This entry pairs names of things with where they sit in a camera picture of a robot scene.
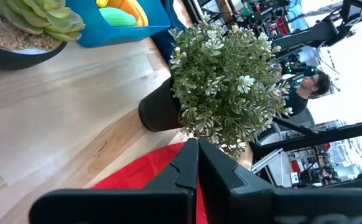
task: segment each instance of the black shirt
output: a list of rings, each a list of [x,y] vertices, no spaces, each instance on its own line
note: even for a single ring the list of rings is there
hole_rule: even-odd
[[[303,112],[306,109],[308,104],[308,99],[304,99],[296,93],[297,89],[291,87],[289,90],[289,94],[285,96],[285,108],[292,108],[293,113],[290,116],[297,115]]]

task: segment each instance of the man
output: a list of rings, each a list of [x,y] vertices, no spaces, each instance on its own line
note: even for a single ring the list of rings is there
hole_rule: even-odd
[[[290,88],[289,94],[285,96],[285,108],[292,108],[291,116],[297,115],[306,109],[310,96],[323,95],[329,91],[329,88],[329,76],[323,71],[317,70],[317,74],[304,77],[298,88]]]

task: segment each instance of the potted plant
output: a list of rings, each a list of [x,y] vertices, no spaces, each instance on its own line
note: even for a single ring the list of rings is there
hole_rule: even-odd
[[[223,37],[207,20],[204,15],[185,32],[170,30],[171,78],[140,102],[140,118],[151,131],[183,126],[235,158],[273,116],[291,113],[282,97],[289,87],[279,83],[274,53],[280,47],[238,26]]]
[[[84,27],[65,0],[0,0],[0,69],[48,60],[78,40]]]

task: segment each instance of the blue bin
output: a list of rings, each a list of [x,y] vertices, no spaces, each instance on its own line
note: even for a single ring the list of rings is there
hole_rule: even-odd
[[[160,0],[138,0],[148,17],[145,27],[113,27],[101,15],[94,0],[67,0],[67,6],[86,24],[78,43],[83,47],[101,47],[143,40],[170,26]]]

